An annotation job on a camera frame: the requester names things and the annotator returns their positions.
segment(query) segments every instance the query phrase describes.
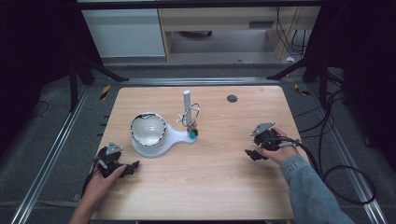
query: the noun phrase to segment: wooden tabletop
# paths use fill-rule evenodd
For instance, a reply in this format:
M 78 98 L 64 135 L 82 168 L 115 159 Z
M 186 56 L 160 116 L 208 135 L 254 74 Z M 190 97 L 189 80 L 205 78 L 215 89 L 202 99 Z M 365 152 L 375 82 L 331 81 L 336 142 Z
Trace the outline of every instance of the wooden tabletop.
M 191 91 L 191 103 L 201 107 L 197 141 L 175 145 L 156 159 L 141 157 L 132 147 L 132 120 L 156 112 L 184 131 L 176 120 L 184 113 L 185 90 Z M 230 94 L 237 102 L 227 101 Z M 245 153 L 255 148 L 249 134 L 257 124 L 271 121 L 289 137 L 299 138 L 278 86 L 121 89 L 99 148 L 113 141 L 124 148 L 121 163 L 140 161 L 140 166 L 134 175 L 118 180 L 92 219 L 292 219 L 289 187 L 278 165 L 253 161 Z

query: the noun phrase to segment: white base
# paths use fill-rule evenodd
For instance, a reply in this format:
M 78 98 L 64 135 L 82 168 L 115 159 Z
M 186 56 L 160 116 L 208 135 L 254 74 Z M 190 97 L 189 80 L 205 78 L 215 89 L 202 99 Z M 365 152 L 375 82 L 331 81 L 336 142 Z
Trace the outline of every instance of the white base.
M 144 147 L 132 138 L 132 146 L 134 150 L 139 153 L 142 157 L 146 158 L 157 158 L 165 154 L 175 144 L 184 143 L 192 144 L 197 138 L 190 138 L 187 131 L 181 132 L 175 130 L 170 124 L 166 123 L 166 134 L 163 139 L 163 143 L 157 147 Z

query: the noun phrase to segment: white bowl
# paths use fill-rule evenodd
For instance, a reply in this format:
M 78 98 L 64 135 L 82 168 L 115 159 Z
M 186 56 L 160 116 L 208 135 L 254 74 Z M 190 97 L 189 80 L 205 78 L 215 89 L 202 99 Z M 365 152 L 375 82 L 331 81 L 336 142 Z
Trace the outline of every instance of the white bowl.
M 165 138 L 166 122 L 156 113 L 143 113 L 132 121 L 131 134 L 138 144 L 144 147 L 157 147 Z

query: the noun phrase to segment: sleeve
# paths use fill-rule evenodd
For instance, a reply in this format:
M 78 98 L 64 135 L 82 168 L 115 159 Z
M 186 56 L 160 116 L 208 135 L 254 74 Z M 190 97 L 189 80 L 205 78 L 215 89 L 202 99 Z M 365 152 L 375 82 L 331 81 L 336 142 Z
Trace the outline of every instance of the sleeve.
M 354 223 L 302 156 L 286 159 L 280 164 L 280 170 L 290 187 L 296 223 Z

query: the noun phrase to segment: person's hand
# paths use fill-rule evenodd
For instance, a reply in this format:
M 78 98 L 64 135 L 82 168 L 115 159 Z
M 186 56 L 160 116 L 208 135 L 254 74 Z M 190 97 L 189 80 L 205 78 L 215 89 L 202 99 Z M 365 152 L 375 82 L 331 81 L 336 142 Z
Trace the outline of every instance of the person's hand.
M 280 131 L 278 128 L 275 127 L 274 130 L 277 132 L 277 134 L 279 134 L 279 136 L 287 137 L 287 135 L 285 133 L 283 133 L 282 131 Z M 297 148 L 295 146 L 281 147 L 277 151 L 270 151 L 270 150 L 267 150 L 262 147 L 257 147 L 256 151 L 260 155 L 267 157 L 267 158 L 275 161 L 278 164 L 282 163 L 282 161 L 284 161 L 285 159 L 287 159 L 289 157 L 299 155 Z
M 96 205 L 105 198 L 107 192 L 117 181 L 125 168 L 126 165 L 117 168 L 107 178 L 104 178 L 99 171 L 94 172 L 90 183 L 87 185 L 87 188 L 85 188 L 84 195 L 81 198 L 78 207 L 69 221 L 69 224 L 89 223 L 91 214 Z

